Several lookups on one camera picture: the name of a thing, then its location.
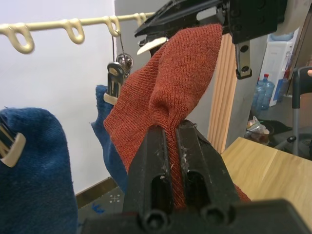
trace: drying rack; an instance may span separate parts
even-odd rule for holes
[[[66,30],[70,40],[75,44],[82,44],[85,39],[83,26],[106,24],[109,32],[113,37],[120,36],[120,21],[136,20],[140,26],[145,20],[152,16],[154,13],[135,13],[133,15],[125,16],[104,16],[99,18],[89,19],[63,19],[59,21],[51,22],[36,22],[36,23],[14,23],[14,24],[0,24],[0,34],[7,36],[13,45],[13,47],[23,54],[29,54],[35,49],[35,43],[31,35],[31,31],[41,31],[56,28],[63,28]],[[22,45],[16,33],[20,33],[24,36],[26,44]]]

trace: blue towel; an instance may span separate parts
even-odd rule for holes
[[[93,122],[91,126],[103,148],[104,163],[108,172],[111,174],[111,177],[114,179],[114,181],[116,181],[121,190],[125,192],[128,179],[127,172],[119,154],[116,151],[115,146],[110,139],[108,132],[104,128],[103,123],[114,107],[113,105],[104,101],[103,97],[106,93],[106,90],[107,87],[103,85],[99,85],[96,88],[98,116],[96,121]]]
[[[26,137],[15,167],[0,161],[0,234],[75,234],[78,209],[59,121],[37,108],[0,115]]]

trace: wooden table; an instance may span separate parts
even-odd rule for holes
[[[243,138],[222,157],[233,182],[251,200],[284,198],[312,230],[312,161]]]

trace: knitted sock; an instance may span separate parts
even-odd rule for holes
[[[26,137],[15,167],[0,161],[0,233],[75,234],[78,209],[59,121],[37,108],[4,109],[0,115]]]
[[[95,122],[91,123],[94,133],[96,134],[102,148],[105,166],[111,174],[114,181],[121,188],[123,192],[127,188],[127,172],[116,151],[113,143],[111,142],[108,132],[104,128],[103,121],[111,112],[113,105],[104,101],[103,96],[107,91],[107,87],[99,85],[96,87],[97,97],[97,112],[98,116]]]
[[[129,169],[148,128],[166,132],[175,207],[185,205],[176,127],[195,108],[213,76],[222,27],[184,29],[158,50],[148,64],[133,73],[104,124]]]

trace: white wall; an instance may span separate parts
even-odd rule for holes
[[[114,0],[10,0],[1,3],[0,24],[113,14]],[[90,122],[97,117],[95,87],[107,84],[111,36],[106,25],[84,32],[82,45],[62,29],[33,32],[36,48],[30,55],[0,35],[0,109],[40,107],[58,118],[68,140],[75,193],[109,176]]]

